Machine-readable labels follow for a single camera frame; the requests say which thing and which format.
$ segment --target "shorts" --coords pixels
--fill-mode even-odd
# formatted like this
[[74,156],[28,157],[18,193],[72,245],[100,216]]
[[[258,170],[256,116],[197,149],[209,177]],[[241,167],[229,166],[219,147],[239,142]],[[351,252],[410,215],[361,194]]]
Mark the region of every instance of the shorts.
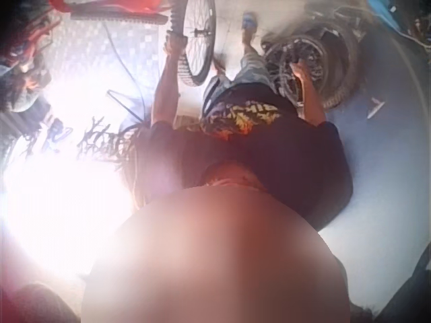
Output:
[[241,59],[241,71],[233,81],[230,81],[225,75],[216,75],[211,79],[203,95],[204,109],[210,106],[215,99],[230,87],[246,83],[268,85],[275,93],[275,86],[265,66],[265,59],[255,52],[249,52],[244,55]]

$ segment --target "bright light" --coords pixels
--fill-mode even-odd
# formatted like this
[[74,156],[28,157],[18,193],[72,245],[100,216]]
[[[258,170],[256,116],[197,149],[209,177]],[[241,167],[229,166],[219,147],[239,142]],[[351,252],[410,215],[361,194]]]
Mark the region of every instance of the bright light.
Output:
[[1,214],[24,250],[62,277],[88,273],[132,201],[113,165],[37,155],[5,173]]

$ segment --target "shirt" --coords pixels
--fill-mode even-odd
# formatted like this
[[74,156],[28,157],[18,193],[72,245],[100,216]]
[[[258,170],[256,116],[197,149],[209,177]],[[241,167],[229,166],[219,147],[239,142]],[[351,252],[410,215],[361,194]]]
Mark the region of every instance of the shirt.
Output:
[[335,125],[317,127],[261,84],[221,95],[195,127],[157,122],[137,145],[138,185],[151,202],[202,185],[206,171],[234,161],[252,170],[267,192],[322,229],[347,204],[352,177]]

